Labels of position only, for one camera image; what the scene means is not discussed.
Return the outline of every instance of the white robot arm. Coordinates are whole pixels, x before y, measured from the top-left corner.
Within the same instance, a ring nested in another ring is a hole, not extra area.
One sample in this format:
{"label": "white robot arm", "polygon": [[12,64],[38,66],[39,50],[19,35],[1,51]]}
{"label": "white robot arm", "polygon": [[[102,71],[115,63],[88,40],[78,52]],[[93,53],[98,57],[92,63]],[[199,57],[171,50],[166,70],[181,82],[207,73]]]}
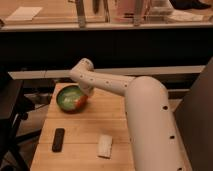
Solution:
{"label": "white robot arm", "polygon": [[125,111],[136,171],[183,171],[175,120],[166,88],[152,77],[128,77],[93,72],[89,59],[70,70],[83,92],[93,87],[125,97]]}

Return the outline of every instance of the wooden table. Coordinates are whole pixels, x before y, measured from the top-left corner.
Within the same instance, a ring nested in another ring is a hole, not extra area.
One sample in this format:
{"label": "wooden table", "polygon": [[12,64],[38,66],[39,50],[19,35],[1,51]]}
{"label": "wooden table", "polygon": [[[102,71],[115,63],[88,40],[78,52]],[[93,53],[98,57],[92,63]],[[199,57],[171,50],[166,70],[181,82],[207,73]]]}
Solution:
{"label": "wooden table", "polygon": [[[56,104],[56,95],[69,84],[59,83],[42,129],[31,171],[134,171],[123,97],[95,89],[84,109],[67,114]],[[53,153],[56,128],[65,128],[62,152]],[[101,134],[113,137],[110,159],[97,157]]]}

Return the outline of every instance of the bowl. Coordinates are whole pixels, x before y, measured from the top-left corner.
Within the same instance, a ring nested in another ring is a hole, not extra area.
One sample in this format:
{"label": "bowl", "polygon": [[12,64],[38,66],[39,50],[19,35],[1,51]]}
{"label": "bowl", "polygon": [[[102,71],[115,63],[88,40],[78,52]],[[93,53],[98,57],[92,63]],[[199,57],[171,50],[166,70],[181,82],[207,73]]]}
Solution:
{"label": "bowl", "polygon": [[56,102],[63,111],[73,112],[82,108],[87,98],[88,96],[77,85],[70,85],[58,92]]}

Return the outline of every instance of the black remote control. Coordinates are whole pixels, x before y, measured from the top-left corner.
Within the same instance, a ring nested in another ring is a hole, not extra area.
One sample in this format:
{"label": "black remote control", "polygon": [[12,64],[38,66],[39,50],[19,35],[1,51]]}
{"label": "black remote control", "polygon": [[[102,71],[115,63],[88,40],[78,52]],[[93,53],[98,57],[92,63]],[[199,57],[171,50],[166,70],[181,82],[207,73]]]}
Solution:
{"label": "black remote control", "polygon": [[52,145],[53,152],[60,152],[62,150],[64,132],[64,128],[56,128]]}

